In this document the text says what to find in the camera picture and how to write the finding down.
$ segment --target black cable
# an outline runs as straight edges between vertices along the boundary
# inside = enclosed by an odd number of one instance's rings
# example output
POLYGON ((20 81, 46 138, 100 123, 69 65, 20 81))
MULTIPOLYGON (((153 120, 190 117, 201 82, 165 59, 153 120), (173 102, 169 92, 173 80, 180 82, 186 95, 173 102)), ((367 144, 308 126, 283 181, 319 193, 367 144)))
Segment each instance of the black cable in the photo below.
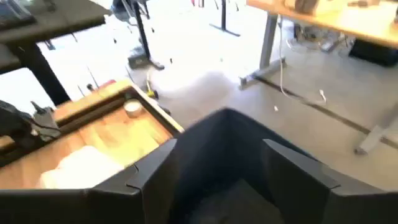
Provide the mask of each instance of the black cable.
POLYGON ((216 8, 217 8, 217 10, 218 10, 218 4, 217 4, 217 1, 216 1, 216 0, 214 0, 214 3, 216 4, 216 8))
MULTIPOLYGON (((75 42, 78 44, 79 41, 77 40, 75 34, 73 33, 73 30, 70 28, 71 26, 70 26, 70 24, 68 22, 68 19, 67 19, 66 15, 64 14, 64 11, 60 7, 56 7, 55 9, 56 9, 56 11, 58 11, 60 13, 60 15, 62 16, 62 19, 65 21, 65 23, 68 24, 69 34, 72 35, 72 37, 75 39, 75 42)), ((100 86, 98 85, 97 81, 95 80, 94 75, 91 72, 90 68, 88 67, 87 63, 85 63, 85 65, 86 65, 88 73, 90 74, 91 78, 93 79, 95 85, 97 86, 97 88, 99 88, 100 86)))
POLYGON ((48 138, 50 138, 51 140, 57 140, 56 137, 51 136, 51 135, 48 135, 48 134, 39 134, 39 136, 40 136, 40 137, 48 137, 48 138))
POLYGON ((129 75, 130 80, 134 83, 134 80, 131 78, 131 74, 130 74, 129 70, 126 68, 126 66, 124 66, 124 69, 126 69, 127 74, 129 75))
POLYGON ((77 84, 77 88, 80 90, 81 95, 83 95, 83 97, 85 97, 85 94, 83 93, 83 90, 81 90, 79 84, 77 84))
POLYGON ((44 126, 39 124, 38 122, 36 122, 33 118, 28 117, 27 115, 23 114, 23 113, 19 113, 19 117, 21 117, 22 119, 26 120, 29 123, 32 123, 40 128, 44 128, 44 129, 50 129, 50 130, 54 130, 54 131, 58 131, 59 133, 62 133, 61 130, 59 130, 58 128, 53 128, 53 127, 48 127, 48 126, 44 126))
POLYGON ((344 35, 344 41, 346 42, 346 47, 348 47, 348 43, 347 43, 347 35, 344 35))

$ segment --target gray floor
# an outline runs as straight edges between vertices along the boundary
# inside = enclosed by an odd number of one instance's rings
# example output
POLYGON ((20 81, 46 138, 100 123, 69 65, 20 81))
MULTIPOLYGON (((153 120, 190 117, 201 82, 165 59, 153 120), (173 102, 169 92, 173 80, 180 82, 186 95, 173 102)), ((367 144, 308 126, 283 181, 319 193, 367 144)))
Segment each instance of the gray floor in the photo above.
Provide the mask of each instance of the gray floor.
MULTIPOLYGON (((355 156, 353 148, 365 137, 361 131, 287 98, 268 85, 256 83, 244 91, 238 88, 238 77, 258 66, 266 12, 244 6, 239 12, 231 9, 229 28, 242 34, 236 38, 208 25, 220 21, 215 9, 192 9, 178 4, 177 0, 149 3, 152 19, 146 22, 146 27, 155 29, 154 34, 147 32, 149 43, 153 56, 165 63, 164 71, 126 70, 126 54, 137 42, 136 31, 131 34, 125 25, 112 20, 109 26, 77 33, 78 43, 70 36, 54 40, 56 51, 40 45, 74 100, 88 94, 87 83, 94 84, 88 70, 99 84, 110 78, 126 78, 128 74, 143 84, 150 72, 152 83, 160 93, 160 103, 172 111, 183 127, 229 106, 275 130, 338 171, 382 189, 398 189, 397 149, 380 143, 368 156, 355 156)), ((290 30, 291 23, 285 22, 284 38, 290 35, 290 30)), ((328 98, 325 108, 358 126, 370 129, 398 100, 397 68, 382 68, 344 54, 294 52, 282 43, 287 57, 284 86, 311 99, 319 98, 318 89, 324 90, 328 98)), ((279 31, 275 35, 273 58, 278 56, 278 46, 279 31)), ((278 85, 279 73, 271 81, 278 85)), ((51 104, 29 71, 0 76, 2 100, 31 111, 28 96, 42 105, 51 104)), ((398 142, 396 130, 392 127, 388 137, 398 142)))

